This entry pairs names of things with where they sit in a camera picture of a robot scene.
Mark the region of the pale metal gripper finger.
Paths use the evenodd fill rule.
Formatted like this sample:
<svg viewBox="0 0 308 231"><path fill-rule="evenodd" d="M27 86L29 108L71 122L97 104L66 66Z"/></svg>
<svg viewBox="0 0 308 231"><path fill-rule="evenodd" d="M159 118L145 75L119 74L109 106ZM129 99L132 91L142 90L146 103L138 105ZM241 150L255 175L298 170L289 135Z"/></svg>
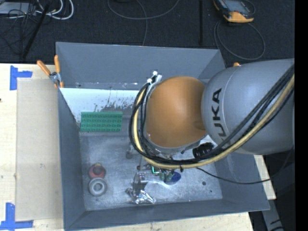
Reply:
<svg viewBox="0 0 308 231"><path fill-rule="evenodd" d="M135 193L139 193L141 190L145 190L145 186L147 185L148 180L146 177L146 173L137 172L133 179L133 190Z"/></svg>

